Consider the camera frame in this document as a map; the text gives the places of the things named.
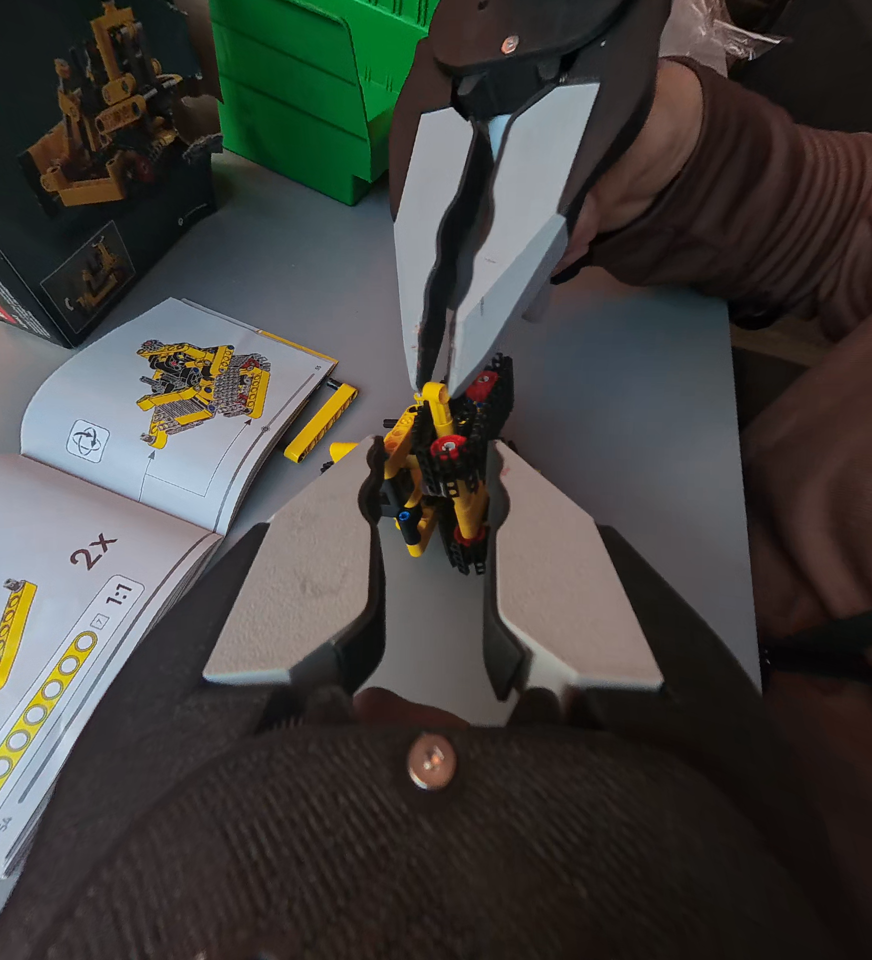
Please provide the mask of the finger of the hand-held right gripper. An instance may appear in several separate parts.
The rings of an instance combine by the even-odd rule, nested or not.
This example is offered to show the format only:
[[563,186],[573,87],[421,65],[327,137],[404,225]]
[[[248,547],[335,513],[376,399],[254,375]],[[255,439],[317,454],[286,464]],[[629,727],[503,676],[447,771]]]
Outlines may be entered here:
[[475,129],[453,108],[421,115],[394,221],[399,314],[411,385],[433,378],[457,284]]
[[448,385],[467,385],[502,330],[537,299],[568,242],[560,199],[600,82],[562,84],[505,129],[490,189],[491,218],[454,317]]

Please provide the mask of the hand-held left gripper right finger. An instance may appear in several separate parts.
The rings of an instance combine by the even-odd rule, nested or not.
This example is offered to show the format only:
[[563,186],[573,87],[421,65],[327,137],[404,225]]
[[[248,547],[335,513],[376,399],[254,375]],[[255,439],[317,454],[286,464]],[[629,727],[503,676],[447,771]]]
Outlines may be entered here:
[[658,691],[663,673],[593,518],[500,440],[486,483],[483,658],[496,699]]

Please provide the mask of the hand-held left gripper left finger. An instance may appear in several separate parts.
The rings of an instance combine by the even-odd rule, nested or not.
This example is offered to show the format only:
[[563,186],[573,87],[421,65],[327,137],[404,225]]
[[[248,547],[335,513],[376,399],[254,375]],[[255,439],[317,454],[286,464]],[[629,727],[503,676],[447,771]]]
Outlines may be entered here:
[[385,650],[384,446],[360,441],[270,518],[202,669],[230,686],[355,693]]

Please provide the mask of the yellow black lego bulldozer model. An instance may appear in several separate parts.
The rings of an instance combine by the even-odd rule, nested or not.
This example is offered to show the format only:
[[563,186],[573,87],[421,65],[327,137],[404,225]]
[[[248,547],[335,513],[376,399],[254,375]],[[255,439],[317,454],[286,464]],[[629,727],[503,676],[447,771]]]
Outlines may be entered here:
[[487,457],[514,406],[514,366],[494,354],[452,397],[430,381],[397,419],[385,421],[381,476],[359,492],[362,518],[394,522],[408,553],[422,557],[435,533],[454,570],[483,575],[489,549]]

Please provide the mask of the yellow lego beam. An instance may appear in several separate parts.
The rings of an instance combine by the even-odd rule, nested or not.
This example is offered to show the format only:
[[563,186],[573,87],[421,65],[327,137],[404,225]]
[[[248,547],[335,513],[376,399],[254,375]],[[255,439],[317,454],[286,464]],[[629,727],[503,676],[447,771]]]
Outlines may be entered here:
[[328,377],[331,396],[286,445],[283,456],[294,464],[305,460],[359,396],[357,387]]

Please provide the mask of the person's right forearm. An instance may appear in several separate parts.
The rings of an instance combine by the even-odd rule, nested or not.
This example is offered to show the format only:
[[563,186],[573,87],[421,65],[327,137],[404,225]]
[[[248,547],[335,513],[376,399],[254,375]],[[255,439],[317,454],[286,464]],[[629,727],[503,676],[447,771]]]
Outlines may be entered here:
[[633,286],[684,285],[754,314],[817,318],[839,340],[872,314],[872,133],[796,123],[691,60],[702,125],[688,160],[588,262]]

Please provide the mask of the lego instruction booklet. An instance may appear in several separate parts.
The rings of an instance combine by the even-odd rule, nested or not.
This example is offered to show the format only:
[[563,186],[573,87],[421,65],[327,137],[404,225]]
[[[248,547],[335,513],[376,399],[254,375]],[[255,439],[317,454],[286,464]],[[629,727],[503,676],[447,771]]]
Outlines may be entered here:
[[107,686],[336,363],[169,298],[36,391],[20,453],[0,455],[0,879]]

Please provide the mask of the dark lego set box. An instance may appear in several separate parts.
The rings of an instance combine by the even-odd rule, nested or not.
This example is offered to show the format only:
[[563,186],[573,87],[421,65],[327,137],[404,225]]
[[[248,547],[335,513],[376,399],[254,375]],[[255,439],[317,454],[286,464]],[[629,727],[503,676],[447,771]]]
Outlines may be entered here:
[[0,1],[0,321],[78,346],[216,210],[187,5]]

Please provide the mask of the person's right hand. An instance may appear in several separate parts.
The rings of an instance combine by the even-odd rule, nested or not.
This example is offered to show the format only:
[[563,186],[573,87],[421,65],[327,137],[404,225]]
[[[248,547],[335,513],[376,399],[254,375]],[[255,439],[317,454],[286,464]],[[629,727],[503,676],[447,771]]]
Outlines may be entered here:
[[690,160],[703,115],[702,84],[694,69],[660,59],[646,121],[628,150],[586,193],[554,276],[584,258],[598,234],[625,228],[653,205]]

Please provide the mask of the green storage bin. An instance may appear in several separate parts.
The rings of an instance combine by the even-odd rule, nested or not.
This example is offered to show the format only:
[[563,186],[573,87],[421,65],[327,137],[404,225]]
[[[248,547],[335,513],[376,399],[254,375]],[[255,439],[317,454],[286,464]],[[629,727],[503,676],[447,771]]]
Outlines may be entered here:
[[436,1],[211,1],[226,150],[357,204]]

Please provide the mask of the clear plastic bag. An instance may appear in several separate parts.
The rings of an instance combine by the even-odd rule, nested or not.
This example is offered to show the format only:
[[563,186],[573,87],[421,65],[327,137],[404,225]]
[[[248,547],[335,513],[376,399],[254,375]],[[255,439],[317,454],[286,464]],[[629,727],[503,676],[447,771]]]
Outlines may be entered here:
[[725,2],[674,1],[658,56],[688,58],[722,76],[737,62],[752,62],[788,42],[787,37],[744,30],[731,21]]

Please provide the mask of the person's brown shirt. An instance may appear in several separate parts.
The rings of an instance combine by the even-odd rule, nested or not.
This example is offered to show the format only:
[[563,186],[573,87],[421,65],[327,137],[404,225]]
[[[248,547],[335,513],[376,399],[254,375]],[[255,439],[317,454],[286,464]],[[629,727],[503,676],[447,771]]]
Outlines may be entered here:
[[[872,610],[872,329],[748,428],[756,621],[766,641]],[[872,689],[781,676],[767,696],[872,932]]]

